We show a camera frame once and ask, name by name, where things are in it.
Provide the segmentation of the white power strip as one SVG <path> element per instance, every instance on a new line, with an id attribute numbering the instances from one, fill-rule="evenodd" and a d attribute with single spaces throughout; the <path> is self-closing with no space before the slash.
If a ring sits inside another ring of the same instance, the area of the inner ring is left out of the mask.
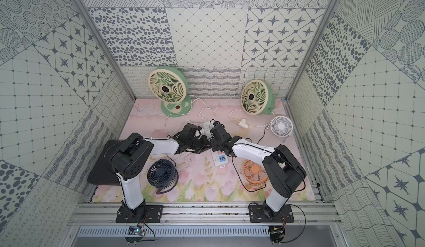
<path id="1" fill-rule="evenodd" d="M 212 124 L 210 124 L 210 122 L 203 123 L 203 134 L 205 134 L 208 139 L 212 137 L 210 133 L 211 126 Z M 210 150 L 210 154 L 216 167 L 224 168 L 229 163 L 228 157 L 222 151 Z"/>

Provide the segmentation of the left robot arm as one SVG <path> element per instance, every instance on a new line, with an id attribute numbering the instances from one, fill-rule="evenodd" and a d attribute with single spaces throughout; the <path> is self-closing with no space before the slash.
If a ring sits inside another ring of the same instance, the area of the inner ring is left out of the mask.
<path id="1" fill-rule="evenodd" d="M 181 132 L 165 139 L 145 138 L 132 133 L 108 148 L 104 159 L 111 164 L 111 172 L 117 175 L 124 194 L 124 205 L 134 210 L 145 201 L 139 174 L 150 156 L 184 152 L 200 154 L 209 149 L 211 142 L 206 135 L 202 135 L 201 128 L 188 123 Z"/>

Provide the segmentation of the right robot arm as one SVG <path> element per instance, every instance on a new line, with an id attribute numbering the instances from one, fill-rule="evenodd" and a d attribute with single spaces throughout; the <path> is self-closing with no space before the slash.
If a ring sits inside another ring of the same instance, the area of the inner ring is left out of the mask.
<path id="1" fill-rule="evenodd" d="M 231 136 L 225 126 L 214 121 L 210 129 L 211 148 L 227 156 L 250 160 L 262 165 L 272 186 L 265 200 L 265 211 L 276 215 L 286 205 L 297 188 L 305 183 L 306 171 L 285 145 L 266 147 L 246 141 L 240 136 Z"/>

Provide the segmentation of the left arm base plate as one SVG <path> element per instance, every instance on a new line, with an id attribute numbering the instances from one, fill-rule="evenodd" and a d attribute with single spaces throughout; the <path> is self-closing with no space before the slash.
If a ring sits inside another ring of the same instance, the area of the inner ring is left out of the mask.
<path id="1" fill-rule="evenodd" d="M 130 209 L 122 203 L 117 211 L 116 223 L 159 223 L 163 208 L 163 205 L 140 205 Z"/>

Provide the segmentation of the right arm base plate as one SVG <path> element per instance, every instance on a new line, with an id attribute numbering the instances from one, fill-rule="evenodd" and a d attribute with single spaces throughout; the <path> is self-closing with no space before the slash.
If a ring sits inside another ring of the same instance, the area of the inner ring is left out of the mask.
<path id="1" fill-rule="evenodd" d="M 268 205 L 250 203 L 248 205 L 251 223 L 293 223 L 293 211 L 290 205 L 284 205 L 278 212 L 274 212 Z"/>

